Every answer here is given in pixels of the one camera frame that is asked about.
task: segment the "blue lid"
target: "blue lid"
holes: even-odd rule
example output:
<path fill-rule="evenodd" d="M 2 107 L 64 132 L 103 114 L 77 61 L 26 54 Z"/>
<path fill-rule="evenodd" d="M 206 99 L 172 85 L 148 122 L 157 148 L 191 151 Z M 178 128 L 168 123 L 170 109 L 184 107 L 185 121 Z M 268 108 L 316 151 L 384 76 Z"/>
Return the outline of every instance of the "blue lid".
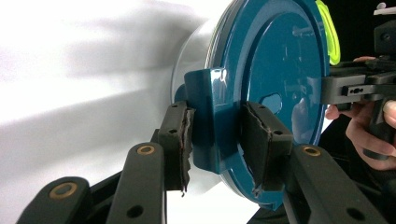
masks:
<path fill-rule="evenodd" d="M 229 10 L 213 69 L 185 76 L 189 104 L 200 108 L 196 116 L 202 118 L 201 131 L 194 121 L 194 164 L 220 174 L 251 201 L 277 209 L 283 192 L 253 192 L 238 143 L 238 113 L 245 101 L 264 104 L 293 132 L 296 144 L 318 142 L 321 77 L 329 72 L 323 23 L 311 0 L 236 1 Z M 200 105 L 192 91 L 205 98 Z"/>

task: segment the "human hand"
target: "human hand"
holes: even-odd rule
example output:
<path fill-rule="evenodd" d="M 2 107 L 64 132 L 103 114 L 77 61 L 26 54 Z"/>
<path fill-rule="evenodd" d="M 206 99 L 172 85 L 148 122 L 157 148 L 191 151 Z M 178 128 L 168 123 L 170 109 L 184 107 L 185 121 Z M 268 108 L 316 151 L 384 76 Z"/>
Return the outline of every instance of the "human hand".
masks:
<path fill-rule="evenodd" d="M 373 107 L 373 102 L 359 102 L 354 103 L 350 111 L 340 112 L 335 105 L 330 105 L 325 117 L 326 119 L 337 119 L 340 114 L 344 114 L 352 118 L 346 128 L 346 136 L 351 140 L 361 158 L 373 169 L 396 170 L 396 138 L 392 145 L 367 132 Z M 384 105 L 383 111 L 385 121 L 391 127 L 396 128 L 396 102 L 388 101 Z M 363 154 L 364 148 L 387 155 L 389 158 L 385 161 L 371 159 Z"/>

